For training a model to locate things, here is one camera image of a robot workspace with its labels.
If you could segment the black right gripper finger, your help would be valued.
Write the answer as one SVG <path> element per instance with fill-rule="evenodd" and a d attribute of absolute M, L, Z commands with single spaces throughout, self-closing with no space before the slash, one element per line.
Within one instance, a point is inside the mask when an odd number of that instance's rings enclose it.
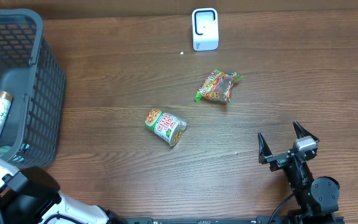
<path fill-rule="evenodd" d="M 295 129 L 296 136 L 298 139 L 310 136 L 315 142 L 319 142 L 319 139 L 313 134 L 311 134 L 309 131 L 307 131 L 298 121 L 293 122 L 293 127 Z"/>
<path fill-rule="evenodd" d="M 268 163 L 268 160 L 271 157 L 273 157 L 272 152 L 268 147 L 261 132 L 258 132 L 258 141 L 259 141 L 259 163 L 266 164 Z"/>

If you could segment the colourful candy bag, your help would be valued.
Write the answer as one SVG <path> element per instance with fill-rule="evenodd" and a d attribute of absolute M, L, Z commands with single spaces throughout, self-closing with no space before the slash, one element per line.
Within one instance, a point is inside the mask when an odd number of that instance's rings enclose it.
<path fill-rule="evenodd" d="M 198 88 L 195 101 L 199 102 L 202 98 L 219 103 L 232 103 L 231 93 L 234 83 L 242 78 L 241 75 L 234 73 L 224 73 L 220 70 L 213 70 Z"/>

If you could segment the cup noodles container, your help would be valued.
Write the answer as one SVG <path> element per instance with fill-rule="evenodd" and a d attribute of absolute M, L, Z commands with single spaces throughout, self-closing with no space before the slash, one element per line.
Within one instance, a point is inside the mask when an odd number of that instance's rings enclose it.
<path fill-rule="evenodd" d="M 188 123 L 175 115 L 154 108 L 145 119 L 145 126 L 166 141 L 170 147 L 177 145 Z"/>

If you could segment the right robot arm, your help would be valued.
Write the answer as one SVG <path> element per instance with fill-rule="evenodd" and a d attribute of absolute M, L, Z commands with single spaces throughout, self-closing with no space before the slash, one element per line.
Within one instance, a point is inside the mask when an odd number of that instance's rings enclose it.
<path fill-rule="evenodd" d="M 336 217 L 339 210 L 339 182 L 328 176 L 315 179 L 307 162 L 317 156 L 319 139 L 299 122 L 293 127 L 297 139 L 286 153 L 274 156 L 261 132 L 258 133 L 259 163 L 269 164 L 270 170 L 282 170 L 287 177 L 291 194 L 269 217 L 258 217 L 262 223 L 344 223 Z"/>

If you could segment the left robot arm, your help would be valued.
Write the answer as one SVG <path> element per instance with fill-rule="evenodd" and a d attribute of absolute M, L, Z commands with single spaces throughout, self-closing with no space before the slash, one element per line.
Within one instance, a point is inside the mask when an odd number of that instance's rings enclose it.
<path fill-rule="evenodd" d="M 40 167 L 18 169 L 0 158 L 0 223 L 124 223 L 110 210 L 86 205 L 60 190 Z"/>

